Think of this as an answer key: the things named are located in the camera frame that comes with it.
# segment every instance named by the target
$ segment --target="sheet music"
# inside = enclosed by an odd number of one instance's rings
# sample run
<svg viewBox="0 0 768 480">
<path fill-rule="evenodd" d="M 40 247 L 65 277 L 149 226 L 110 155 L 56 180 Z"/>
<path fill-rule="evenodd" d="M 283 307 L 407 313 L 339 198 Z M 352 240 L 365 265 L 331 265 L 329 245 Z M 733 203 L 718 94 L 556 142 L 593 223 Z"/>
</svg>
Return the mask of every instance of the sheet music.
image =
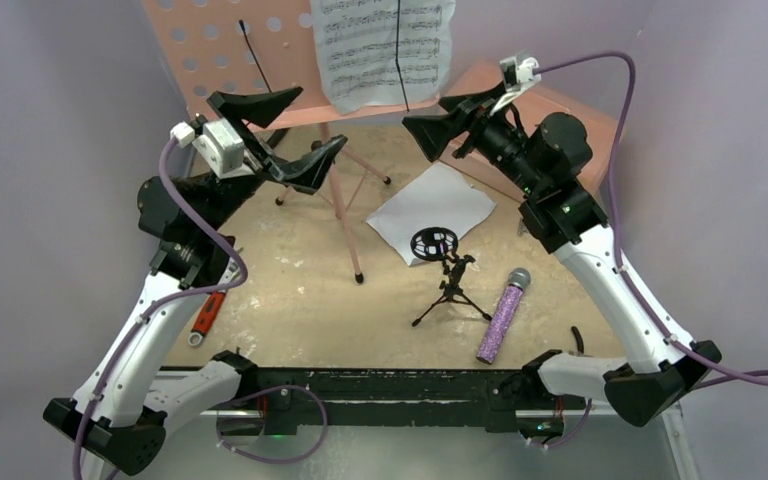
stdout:
<svg viewBox="0 0 768 480">
<path fill-rule="evenodd" d="M 311 0 L 322 89 L 341 114 L 405 103 L 396 68 L 396 0 Z M 403 0 L 399 67 L 408 102 L 440 91 L 449 75 L 455 0 Z"/>
</svg>

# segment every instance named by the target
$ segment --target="pink music stand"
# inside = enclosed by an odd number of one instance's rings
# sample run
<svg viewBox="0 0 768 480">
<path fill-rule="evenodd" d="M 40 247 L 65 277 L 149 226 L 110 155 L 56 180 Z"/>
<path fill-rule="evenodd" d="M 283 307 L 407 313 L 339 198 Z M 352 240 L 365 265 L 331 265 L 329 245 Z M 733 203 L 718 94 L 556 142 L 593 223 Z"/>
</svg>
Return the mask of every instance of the pink music stand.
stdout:
<svg viewBox="0 0 768 480">
<path fill-rule="evenodd" d="M 366 107 L 340 115 L 325 97 L 316 63 L 309 0 L 143 0 L 160 46 L 166 54 L 172 75 L 187 102 L 190 115 L 201 113 L 209 119 L 216 115 L 205 108 L 205 99 L 216 91 L 251 94 L 266 91 L 246 46 L 238 22 L 243 20 L 257 60 L 273 90 L 302 86 L 304 92 L 269 128 L 281 129 L 318 124 L 322 141 L 331 138 L 328 122 L 400 112 L 404 105 Z M 411 103 L 410 108 L 435 104 L 436 98 Z M 251 125 L 253 131 L 259 130 Z M 343 200 L 337 165 L 329 170 L 332 200 L 320 196 L 334 207 L 343 225 L 355 280 L 363 283 L 354 233 L 346 211 L 357 196 L 366 173 L 386 184 L 389 177 L 366 162 L 348 147 L 345 153 L 365 169 L 348 205 Z M 285 190 L 275 203 L 281 205 L 289 195 Z"/>
</svg>

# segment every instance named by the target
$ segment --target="mini tripod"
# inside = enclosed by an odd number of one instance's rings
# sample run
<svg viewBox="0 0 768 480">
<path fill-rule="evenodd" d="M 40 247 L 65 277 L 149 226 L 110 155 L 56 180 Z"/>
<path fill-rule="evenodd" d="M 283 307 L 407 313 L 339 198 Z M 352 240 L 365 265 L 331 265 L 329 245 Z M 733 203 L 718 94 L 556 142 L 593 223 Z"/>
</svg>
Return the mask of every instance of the mini tripod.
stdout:
<svg viewBox="0 0 768 480">
<path fill-rule="evenodd" d="M 443 280 L 440 282 L 440 290 L 443 290 L 443 295 L 437 299 L 434 303 L 428 307 L 419 318 L 413 321 L 412 326 L 419 325 L 419 322 L 428 315 L 434 307 L 443 303 L 457 303 L 460 305 L 469 305 L 479 313 L 485 320 L 492 320 L 493 317 L 488 315 L 484 310 L 478 307 L 472 300 L 469 299 L 460 287 L 460 281 L 466 272 L 467 264 L 475 262 L 475 258 L 470 255 L 464 255 L 459 257 L 456 253 L 458 249 L 458 238 L 451 230 L 441 227 L 431 227 L 420 230 L 411 239 L 411 250 L 413 254 L 420 260 L 425 261 L 439 261 L 443 262 L 443 275 L 448 278 L 448 283 Z M 457 300 L 455 297 L 460 297 L 463 300 Z"/>
</svg>

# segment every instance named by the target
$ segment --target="perforated music stand panel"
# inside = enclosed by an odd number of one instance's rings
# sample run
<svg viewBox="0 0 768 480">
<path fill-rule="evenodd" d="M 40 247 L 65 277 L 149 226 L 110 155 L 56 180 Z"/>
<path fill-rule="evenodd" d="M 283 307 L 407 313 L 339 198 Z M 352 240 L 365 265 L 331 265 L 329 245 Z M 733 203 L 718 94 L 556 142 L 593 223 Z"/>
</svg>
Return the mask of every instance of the perforated music stand panel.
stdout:
<svg viewBox="0 0 768 480">
<path fill-rule="evenodd" d="M 309 0 L 143 0 L 190 115 L 216 116 L 205 99 L 228 93 L 266 92 L 238 25 L 243 20 L 269 86 L 304 92 L 270 129 L 399 112 L 404 105 L 362 108 L 340 115 L 322 92 Z M 433 105 L 436 99 L 411 104 Z"/>
</svg>

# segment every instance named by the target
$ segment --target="red handle tool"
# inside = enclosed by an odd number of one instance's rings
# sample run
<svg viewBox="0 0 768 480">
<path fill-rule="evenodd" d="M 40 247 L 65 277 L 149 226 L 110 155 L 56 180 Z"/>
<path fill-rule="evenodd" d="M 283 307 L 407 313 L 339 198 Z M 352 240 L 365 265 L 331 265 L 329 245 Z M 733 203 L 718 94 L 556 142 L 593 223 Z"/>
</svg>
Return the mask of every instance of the red handle tool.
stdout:
<svg viewBox="0 0 768 480">
<path fill-rule="evenodd" d="M 222 307 L 222 302 L 225 301 L 225 292 L 213 292 L 207 297 L 207 301 L 201 307 L 198 317 L 196 317 L 196 323 L 193 325 L 193 330 L 190 332 L 190 336 L 187 339 L 187 343 L 191 347 L 197 347 L 201 345 L 207 332 L 210 331 L 210 327 L 213 326 L 213 322 L 216 320 L 216 315 L 219 314 L 219 308 Z"/>
</svg>

